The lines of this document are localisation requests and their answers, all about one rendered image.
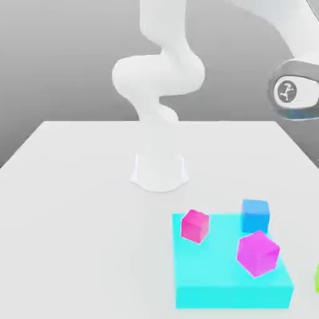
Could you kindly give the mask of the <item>large cyan box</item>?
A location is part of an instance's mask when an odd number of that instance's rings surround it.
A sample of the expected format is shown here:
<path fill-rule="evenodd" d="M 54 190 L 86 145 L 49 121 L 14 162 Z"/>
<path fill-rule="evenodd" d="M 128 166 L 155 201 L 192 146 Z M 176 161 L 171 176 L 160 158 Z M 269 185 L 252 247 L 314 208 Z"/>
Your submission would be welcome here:
<path fill-rule="evenodd" d="M 175 305 L 177 309 L 288 308 L 293 283 L 281 259 L 273 271 L 254 278 L 237 261 L 245 234 L 240 214 L 210 216 L 200 243 L 181 237 L 183 214 L 172 215 Z"/>

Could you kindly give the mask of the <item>small pink cube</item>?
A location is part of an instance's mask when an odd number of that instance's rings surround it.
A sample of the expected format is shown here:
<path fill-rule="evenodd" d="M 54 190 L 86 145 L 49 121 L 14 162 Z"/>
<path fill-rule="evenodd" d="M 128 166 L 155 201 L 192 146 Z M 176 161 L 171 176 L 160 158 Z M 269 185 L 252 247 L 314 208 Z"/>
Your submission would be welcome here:
<path fill-rule="evenodd" d="M 190 210 L 181 220 L 181 237 L 200 244 L 209 233 L 209 215 Z"/>

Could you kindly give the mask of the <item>small blue cube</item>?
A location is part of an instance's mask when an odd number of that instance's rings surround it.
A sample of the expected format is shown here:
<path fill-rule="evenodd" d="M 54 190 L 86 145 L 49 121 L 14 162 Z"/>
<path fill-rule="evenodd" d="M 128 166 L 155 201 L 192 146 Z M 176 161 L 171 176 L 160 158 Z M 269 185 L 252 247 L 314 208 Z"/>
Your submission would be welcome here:
<path fill-rule="evenodd" d="M 270 209 L 267 201 L 244 199 L 241 209 L 241 229 L 245 233 L 268 233 Z"/>

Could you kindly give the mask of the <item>small magenta cube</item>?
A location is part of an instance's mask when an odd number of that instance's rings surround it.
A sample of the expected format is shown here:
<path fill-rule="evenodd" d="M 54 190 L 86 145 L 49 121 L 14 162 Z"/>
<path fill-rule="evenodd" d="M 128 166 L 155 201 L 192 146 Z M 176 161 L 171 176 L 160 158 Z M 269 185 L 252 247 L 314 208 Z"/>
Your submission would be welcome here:
<path fill-rule="evenodd" d="M 280 246 L 264 232 L 257 231 L 239 239 L 237 261 L 254 278 L 273 271 L 279 259 Z"/>

